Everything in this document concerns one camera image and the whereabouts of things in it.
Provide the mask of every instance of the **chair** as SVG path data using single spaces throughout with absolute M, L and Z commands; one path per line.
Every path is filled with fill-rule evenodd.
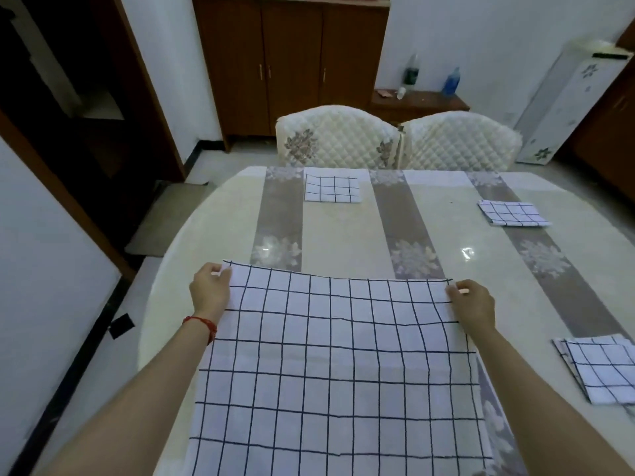
M 509 127 L 468 111 L 410 120 L 401 130 L 400 169 L 504 172 L 523 143 Z
M 281 166 L 396 167 L 399 131 L 374 115 L 325 105 L 280 117 L 275 124 Z

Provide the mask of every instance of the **blue bottle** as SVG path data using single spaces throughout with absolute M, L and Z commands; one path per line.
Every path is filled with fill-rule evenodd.
M 443 86 L 443 90 L 441 93 L 446 97 L 451 97 L 456 93 L 456 88 L 458 87 L 458 83 L 461 81 L 461 74 L 458 71 L 458 67 L 454 69 L 452 73 L 449 74 L 447 80 L 445 80 L 445 85 Z

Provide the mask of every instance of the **wooden side table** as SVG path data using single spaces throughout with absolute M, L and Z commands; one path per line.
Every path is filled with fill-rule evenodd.
M 394 126 L 442 111 L 470 110 L 457 95 L 446 97 L 440 92 L 409 91 L 401 100 L 397 100 L 396 90 L 386 91 L 393 96 L 384 98 L 376 90 L 373 91 L 368 112 Z

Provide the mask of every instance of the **red string bracelet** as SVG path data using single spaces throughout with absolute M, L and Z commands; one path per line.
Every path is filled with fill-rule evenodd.
M 196 317 L 195 315 L 189 315 L 187 316 L 182 324 L 185 324 L 188 320 L 190 319 L 196 319 L 196 320 L 200 320 L 203 324 L 205 324 L 207 326 L 208 329 L 210 329 L 210 340 L 207 341 L 207 345 L 209 346 L 210 343 L 216 338 L 216 324 L 214 324 L 212 321 L 208 320 L 208 319 L 203 319 L 202 317 Z

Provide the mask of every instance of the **hand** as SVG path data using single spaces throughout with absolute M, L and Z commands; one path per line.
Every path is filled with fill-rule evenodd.
M 462 294 L 459 289 L 468 289 L 469 292 Z M 482 335 L 496 331 L 495 300 L 489 295 L 487 288 L 467 279 L 457 282 L 456 286 L 448 286 L 445 291 L 452 301 L 454 315 L 474 341 Z
M 194 280 L 190 284 L 194 315 L 209 319 L 217 326 L 229 302 L 229 279 L 232 277 L 231 267 L 223 272 L 220 272 L 221 269 L 220 264 L 208 262 L 194 274 Z

